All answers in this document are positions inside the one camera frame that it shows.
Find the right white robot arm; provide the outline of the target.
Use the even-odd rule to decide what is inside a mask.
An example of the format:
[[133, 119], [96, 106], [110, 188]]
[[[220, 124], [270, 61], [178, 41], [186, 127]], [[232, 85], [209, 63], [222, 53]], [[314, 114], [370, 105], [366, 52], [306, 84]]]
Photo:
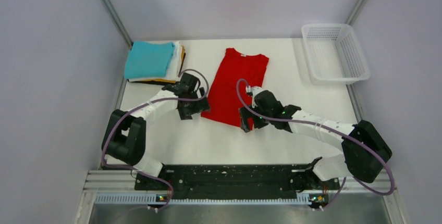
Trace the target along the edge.
[[272, 125], [278, 130], [309, 136], [341, 151], [332, 157], [319, 157], [306, 173], [306, 183], [319, 189], [327, 180], [352, 176], [372, 183], [392, 151], [372, 123], [360, 120], [356, 124], [340, 123], [306, 112], [295, 105], [284, 106], [274, 94], [259, 86], [247, 85], [243, 92], [252, 103], [239, 109], [240, 127], [244, 132]]

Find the red t-shirt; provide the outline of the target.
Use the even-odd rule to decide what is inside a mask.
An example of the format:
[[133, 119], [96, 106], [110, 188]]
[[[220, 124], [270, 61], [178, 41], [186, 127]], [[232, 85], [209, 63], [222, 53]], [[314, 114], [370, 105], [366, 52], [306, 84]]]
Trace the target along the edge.
[[237, 82], [245, 79], [251, 86], [262, 86], [268, 62], [269, 58], [265, 55], [248, 56], [234, 48], [227, 48], [207, 96], [210, 110], [204, 111], [201, 116], [240, 127], [239, 109], [243, 105], [237, 96]]

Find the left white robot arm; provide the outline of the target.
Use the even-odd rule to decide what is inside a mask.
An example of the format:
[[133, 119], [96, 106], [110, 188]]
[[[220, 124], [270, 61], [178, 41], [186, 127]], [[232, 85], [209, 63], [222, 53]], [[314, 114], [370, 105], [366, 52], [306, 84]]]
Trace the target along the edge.
[[169, 192], [173, 186], [167, 181], [165, 165], [146, 150], [146, 131], [165, 114], [177, 111], [181, 120], [210, 109], [206, 88], [207, 79], [196, 77], [192, 69], [180, 73], [180, 80], [168, 84], [151, 99], [128, 110], [116, 109], [111, 113], [102, 143], [102, 165], [107, 168], [136, 171], [147, 178], [154, 189], [165, 185]]

